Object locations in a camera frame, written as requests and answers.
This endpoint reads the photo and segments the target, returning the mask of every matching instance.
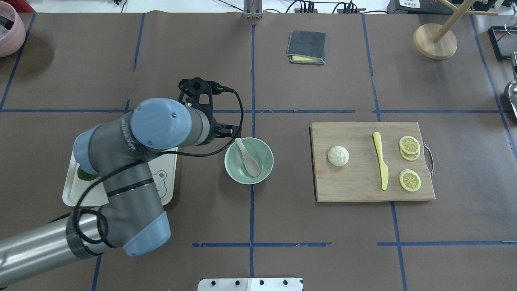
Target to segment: white tray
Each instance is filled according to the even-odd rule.
[[[168,151],[176,151],[178,148],[172,148]],[[158,194],[162,201],[162,205],[169,203],[172,199],[174,190],[174,176],[176,174],[176,157],[177,155],[163,155],[149,162],[149,168],[153,174]],[[72,151],[68,173],[66,175],[65,187],[63,188],[63,202],[68,206],[75,206],[79,197],[93,182],[83,181],[77,177],[77,168],[79,164],[75,161]],[[101,206],[108,203],[108,197],[102,185],[93,188],[83,200],[81,206]]]

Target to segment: green object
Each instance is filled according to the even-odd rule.
[[[261,169],[260,175],[257,177],[251,177],[248,174],[244,167],[242,154],[235,143],[232,143],[226,151],[224,156],[224,167],[226,168],[228,175],[230,175],[233,180],[246,185],[257,184],[269,176],[271,170],[273,170],[273,152],[265,142],[257,138],[242,138],[242,143],[250,155],[257,161],[258,166]]]
[[[99,177],[99,175],[92,175],[92,174],[88,174],[87,172],[83,171],[83,169],[81,169],[81,166],[79,166],[79,168],[77,168],[77,178],[79,178],[83,181],[95,180],[98,177]]]

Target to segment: yellow knife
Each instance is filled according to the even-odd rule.
[[[377,157],[379,158],[379,168],[381,169],[381,184],[383,190],[386,190],[386,188],[388,187],[388,166],[386,165],[386,163],[384,163],[383,159],[383,141],[381,140],[380,133],[373,133],[373,142],[375,143]]]

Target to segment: blue tape line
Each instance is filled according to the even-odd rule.
[[[124,113],[124,109],[2,109],[1,112],[17,113]]]
[[[404,269],[404,258],[402,257],[402,247],[400,244],[400,235],[399,235],[399,223],[397,222],[397,211],[395,209],[395,202],[391,202],[391,217],[393,218],[393,227],[395,228],[395,239],[397,240],[397,252],[399,253],[399,265],[400,265],[400,275],[402,277],[402,287],[404,291],[407,291],[407,282],[406,282],[406,271]]]
[[[256,24],[251,26],[251,136],[252,137],[255,137],[255,25]]]
[[[257,248],[258,247],[261,247],[261,248],[264,248],[264,247],[284,248],[284,247],[293,247],[293,246],[308,246],[310,248],[324,248],[331,244],[332,244],[331,242],[256,242],[256,243],[254,243],[254,246],[256,246]]]
[[[247,242],[202,242],[193,243],[193,248],[248,248],[250,246]]]
[[[250,278],[255,276],[254,247],[255,247],[255,188],[250,186]]]
[[[219,110],[214,110],[214,113],[240,113],[240,110],[239,109],[230,109],[230,110],[219,109]],[[252,110],[244,110],[244,113],[252,113]]]
[[[385,242],[385,243],[380,242],[380,243],[381,244],[392,244],[393,242]],[[254,248],[285,248],[285,247],[293,247],[293,246],[308,246],[310,248],[325,248],[331,244],[332,244],[331,242],[253,242],[253,247]],[[193,248],[249,248],[250,246],[251,246],[251,244],[248,242],[202,242],[202,243],[195,242],[192,244]]]
[[[251,26],[251,136],[255,137],[255,25]],[[250,186],[250,278],[255,276],[254,240],[255,240],[255,190]]]
[[[373,96],[375,97],[375,113],[377,113],[377,121],[381,121],[381,112],[379,111],[379,101],[377,99],[377,89],[375,89],[375,83],[373,82],[373,65],[372,57],[370,56],[370,45],[368,43],[368,32],[366,30],[366,19],[361,14],[362,18],[362,30],[364,31],[364,42],[366,43],[366,53],[368,56],[368,66],[370,68],[370,80],[372,81]]]
[[[136,62],[138,61],[138,52],[140,51],[140,41],[142,40],[142,31],[144,30],[145,13],[142,13],[142,20],[140,21],[140,32],[138,33],[138,42],[136,43],[136,51],[134,52],[133,72],[136,69]]]
[[[124,107],[124,114],[128,113],[129,112],[129,101],[131,99],[128,99],[128,101],[126,102],[126,106]]]
[[[102,255],[97,257],[97,262],[95,263],[95,273],[94,273],[94,281],[92,282],[92,291],[95,291],[97,288],[97,279],[99,278],[99,269],[100,269],[100,260],[102,259]]]
[[[499,110],[379,110],[381,113],[499,113]]]
[[[355,113],[355,110],[256,110],[256,113]]]
[[[492,75],[490,75],[490,71],[488,70],[488,65],[486,64],[483,50],[481,49],[481,44],[479,43],[478,31],[476,29],[476,25],[474,23],[474,17],[472,14],[470,15],[470,23],[472,24],[472,30],[474,32],[474,36],[476,38],[476,44],[478,45],[479,55],[481,56],[481,61],[483,62],[483,66],[485,68],[486,75],[488,76],[488,81],[490,82],[490,87],[492,87],[492,93],[494,94],[495,102],[497,103],[497,108],[499,109],[499,114],[501,115],[501,120],[505,126],[506,136],[508,137],[508,141],[510,142],[510,147],[512,148],[513,158],[517,162],[517,151],[515,150],[515,145],[513,143],[512,136],[510,134],[510,130],[508,129],[508,124],[506,123],[505,115],[503,113],[503,107],[501,106],[501,102],[499,102],[499,98],[497,96],[497,92],[495,91],[494,82],[492,81]]]
[[[255,109],[244,110],[244,113],[355,113],[355,110],[294,110],[294,109]],[[219,109],[214,110],[214,113],[240,113],[236,109]]]
[[[397,246],[396,242],[378,242],[377,246]],[[504,245],[517,246],[517,241],[409,241],[400,246],[462,246],[462,245]]]
[[[18,63],[20,62],[20,58],[22,57],[23,49],[25,48],[25,44],[29,38],[29,34],[31,33],[32,24],[34,23],[34,18],[36,18],[36,14],[34,13],[31,18],[31,23],[25,33],[25,40],[23,41],[22,46],[20,47],[20,51],[18,52],[18,56],[16,57],[16,61],[11,71],[11,76],[9,77],[9,81],[7,82],[7,86],[5,87],[4,96],[2,97],[2,102],[0,102],[0,110],[4,107],[5,99],[7,98],[7,93],[9,93],[9,88],[11,87],[12,79],[14,78],[14,73],[16,73],[16,69],[18,68]]]

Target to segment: ceramic spoon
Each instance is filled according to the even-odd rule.
[[[257,177],[260,175],[261,170],[258,163],[250,155],[250,153],[248,153],[244,147],[244,144],[242,143],[242,140],[240,138],[236,138],[235,142],[239,146],[240,152],[242,153],[242,157],[244,158],[244,167],[246,168],[248,174],[250,174],[252,177]]]

